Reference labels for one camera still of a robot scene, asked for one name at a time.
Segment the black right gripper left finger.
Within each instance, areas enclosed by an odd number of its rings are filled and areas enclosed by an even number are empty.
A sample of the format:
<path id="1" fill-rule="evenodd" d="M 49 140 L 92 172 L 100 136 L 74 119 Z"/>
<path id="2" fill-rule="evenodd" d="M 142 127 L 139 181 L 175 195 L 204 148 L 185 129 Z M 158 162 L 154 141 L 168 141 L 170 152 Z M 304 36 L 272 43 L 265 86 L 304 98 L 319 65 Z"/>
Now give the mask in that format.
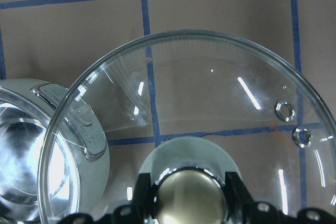
<path id="1" fill-rule="evenodd" d="M 150 211 L 151 176 L 149 173 L 138 175 L 133 198 L 130 203 L 117 207 L 113 213 L 105 214 L 98 220 L 84 213 L 71 214 L 59 223 L 144 223 L 145 215 Z"/>

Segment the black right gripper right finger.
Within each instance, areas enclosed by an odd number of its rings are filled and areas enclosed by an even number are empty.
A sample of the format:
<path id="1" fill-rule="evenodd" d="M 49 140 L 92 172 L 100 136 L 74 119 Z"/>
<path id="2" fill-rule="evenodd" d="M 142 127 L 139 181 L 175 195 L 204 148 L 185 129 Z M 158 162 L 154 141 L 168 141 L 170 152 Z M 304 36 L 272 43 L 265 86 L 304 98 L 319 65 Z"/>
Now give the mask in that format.
<path id="1" fill-rule="evenodd" d="M 305 208 L 295 217 L 269 202 L 255 201 L 237 172 L 225 173 L 225 197 L 232 223 L 335 223 L 335 216 L 319 208 Z"/>

